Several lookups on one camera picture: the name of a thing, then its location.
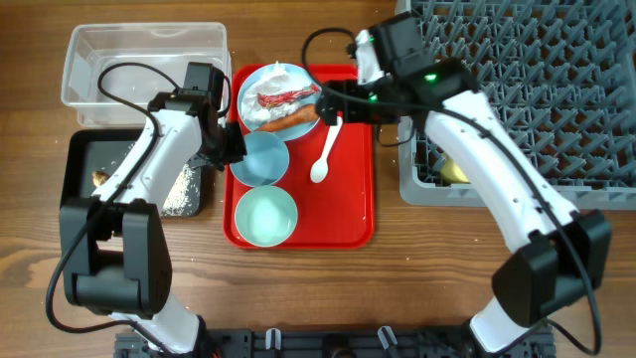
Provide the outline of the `brown food scrap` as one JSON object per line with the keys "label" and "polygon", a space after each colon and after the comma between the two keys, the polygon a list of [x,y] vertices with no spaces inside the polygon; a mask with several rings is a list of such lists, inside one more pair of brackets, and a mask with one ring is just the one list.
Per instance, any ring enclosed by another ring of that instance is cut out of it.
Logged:
{"label": "brown food scrap", "polygon": [[91,173],[91,177],[94,187],[99,188],[108,181],[110,175],[107,172],[96,170]]}

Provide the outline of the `white rice pile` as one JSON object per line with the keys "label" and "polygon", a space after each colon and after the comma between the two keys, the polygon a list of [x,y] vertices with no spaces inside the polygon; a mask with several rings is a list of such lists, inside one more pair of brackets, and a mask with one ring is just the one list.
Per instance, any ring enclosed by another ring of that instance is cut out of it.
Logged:
{"label": "white rice pile", "polygon": [[185,165],[172,186],[161,211],[162,216],[182,217],[192,212],[193,203],[189,192],[194,188],[195,172]]}

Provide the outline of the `mint green bowl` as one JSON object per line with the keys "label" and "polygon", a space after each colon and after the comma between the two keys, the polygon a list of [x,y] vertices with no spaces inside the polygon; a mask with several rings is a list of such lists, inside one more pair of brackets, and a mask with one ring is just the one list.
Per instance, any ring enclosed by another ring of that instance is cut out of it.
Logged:
{"label": "mint green bowl", "polygon": [[290,194],[276,186],[248,190],[238,201],[234,219],[240,236],[259,248],[287,241],[298,223],[297,205]]}

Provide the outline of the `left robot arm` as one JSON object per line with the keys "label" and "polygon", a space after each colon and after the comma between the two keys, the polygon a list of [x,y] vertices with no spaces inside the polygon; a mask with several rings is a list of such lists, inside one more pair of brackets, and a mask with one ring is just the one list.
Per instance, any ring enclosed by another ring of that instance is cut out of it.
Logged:
{"label": "left robot arm", "polygon": [[87,198],[60,207],[62,255],[45,298],[50,323],[73,334],[134,329],[162,357],[219,357],[204,319],[171,292],[160,213],[183,166],[198,156],[219,170],[243,161],[237,123],[219,125],[230,79],[191,62],[182,85],[141,108],[146,124],[128,156]]}

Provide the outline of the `yellow plastic cup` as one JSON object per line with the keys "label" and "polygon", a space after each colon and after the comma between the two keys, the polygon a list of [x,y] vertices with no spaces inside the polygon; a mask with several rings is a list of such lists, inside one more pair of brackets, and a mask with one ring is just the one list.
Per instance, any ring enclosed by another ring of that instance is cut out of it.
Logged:
{"label": "yellow plastic cup", "polygon": [[463,173],[457,163],[446,153],[443,154],[444,164],[439,174],[448,183],[469,183],[469,179]]}

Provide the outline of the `small light blue bowl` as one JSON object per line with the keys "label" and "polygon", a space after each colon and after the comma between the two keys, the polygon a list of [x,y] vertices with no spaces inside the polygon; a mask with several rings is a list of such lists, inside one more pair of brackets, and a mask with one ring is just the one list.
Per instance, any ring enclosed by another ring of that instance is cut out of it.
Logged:
{"label": "small light blue bowl", "polygon": [[286,173],[290,154],[285,142],[270,132],[252,132],[244,138],[246,155],[230,165],[243,185],[258,187],[277,183]]}

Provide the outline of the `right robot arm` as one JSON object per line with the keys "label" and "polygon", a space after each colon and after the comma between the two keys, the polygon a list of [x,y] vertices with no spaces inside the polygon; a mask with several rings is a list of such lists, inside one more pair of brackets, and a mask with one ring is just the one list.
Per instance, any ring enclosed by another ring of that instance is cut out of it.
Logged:
{"label": "right robot arm", "polygon": [[495,218],[510,251],[494,273],[493,297],[462,327],[462,357],[499,357],[553,324],[580,299],[593,335],[602,328],[601,286],[611,227],[554,189],[508,135],[488,96],[455,58],[435,61],[414,18],[401,13],[350,35],[352,81],[322,85],[317,113],[329,125],[395,123],[407,116],[459,166]]}

